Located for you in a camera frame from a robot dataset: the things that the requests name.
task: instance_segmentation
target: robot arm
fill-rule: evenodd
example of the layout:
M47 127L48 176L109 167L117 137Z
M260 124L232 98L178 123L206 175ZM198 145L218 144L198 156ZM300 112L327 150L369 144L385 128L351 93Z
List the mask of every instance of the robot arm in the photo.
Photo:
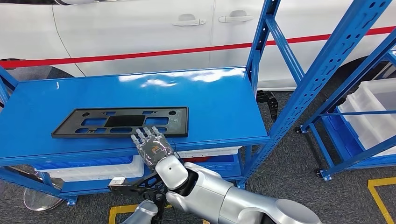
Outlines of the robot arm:
M145 163L167 186L166 200L173 207L194 213L211 224L321 224L313 211L297 202L239 189L216 172L190 162L182 164L163 134L155 127L152 130L154 133L145 128L147 137L138 132L141 142L133 135L132 140ZM126 221L132 221L135 214L146 214L144 217L151 220L155 208L147 212L143 206L149 207L148 203L142 202L137 213ZM135 223L151 222L139 219Z

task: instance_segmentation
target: black bracket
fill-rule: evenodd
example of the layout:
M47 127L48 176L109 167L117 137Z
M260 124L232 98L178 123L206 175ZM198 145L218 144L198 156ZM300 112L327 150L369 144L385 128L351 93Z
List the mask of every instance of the black bracket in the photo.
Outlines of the black bracket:
M270 91L257 91L256 101L258 103L267 103L271 119L276 121L278 117L278 101Z

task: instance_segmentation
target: white storage box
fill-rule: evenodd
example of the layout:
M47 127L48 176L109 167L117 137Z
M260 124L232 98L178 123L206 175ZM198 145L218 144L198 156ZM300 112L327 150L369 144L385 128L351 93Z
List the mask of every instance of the white storage box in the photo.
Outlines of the white storage box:
M36 171L47 172L50 177L61 178L64 182L107 180L117 176L132 178L143 176L144 162L139 155L134 155L132 162L129 164L42 169Z
M182 151L175 154L180 158L193 158L193 157L206 157L206 156L218 156L218 155L235 155L238 153L238 149L242 146L226 147L226 148L210 148L210 149L198 149L191 151Z
M396 78L362 82L339 106L340 112L396 110ZM396 135L396 114L347 115L365 149ZM392 147L375 156L396 154Z
M238 147L211 148L177 152L181 158L233 155L238 153ZM139 155L134 155L129 164L105 165L91 167L73 167L59 169L41 169L40 172L47 172L53 178L61 178L64 182L107 180L113 177L123 176L126 178L142 177L144 174L144 162Z

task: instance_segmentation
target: blue shelf top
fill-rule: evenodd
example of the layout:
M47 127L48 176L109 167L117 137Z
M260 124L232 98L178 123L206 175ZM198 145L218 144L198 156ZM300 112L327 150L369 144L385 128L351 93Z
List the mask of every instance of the blue shelf top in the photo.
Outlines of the blue shelf top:
M269 140L245 68L185 70L18 83L0 113L0 166L137 154L125 139L53 139L76 108L189 108L188 137L177 151Z

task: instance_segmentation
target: blue shelving unit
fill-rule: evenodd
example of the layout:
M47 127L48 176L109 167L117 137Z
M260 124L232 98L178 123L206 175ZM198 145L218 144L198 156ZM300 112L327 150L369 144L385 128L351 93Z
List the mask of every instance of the blue shelving unit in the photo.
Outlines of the blue shelving unit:
M40 181L10 166L137 154L130 139L51 138L53 129L75 108L187 106L189 136L169 138L171 144L177 151L245 146L244 163L239 153L199 163L243 188L390 2L353 1L307 72L275 20L279 0L263 4L246 67L28 82L17 82L0 69L0 99L5 105L0 113L0 179L63 198L70 205L78 195L108 192L110 180L66 182L56 189L45 174ZM298 85L267 132L255 95L259 62L270 32ZM11 97L7 89L13 91ZM253 145L259 145L254 154Z
M319 148L327 162L328 169L320 170L325 181L331 180L331 175L347 169L373 168L396 165L396 155L374 156L396 145L396 135L384 142L365 149L359 141L359 136L343 117L343 115L362 114L392 114L396 110L389 111L367 111L340 113L336 107L335 111L330 109L336 105L341 97L350 90L363 76L379 62L386 60L396 65L395 50L390 50L396 44L396 29L369 55L363 63L346 79L346 81L316 110L316 112L301 125L301 132L308 133L311 130L313 137L319 144ZM324 126L330 140L332 141L340 159L340 164L334 164L315 124L318 122Z

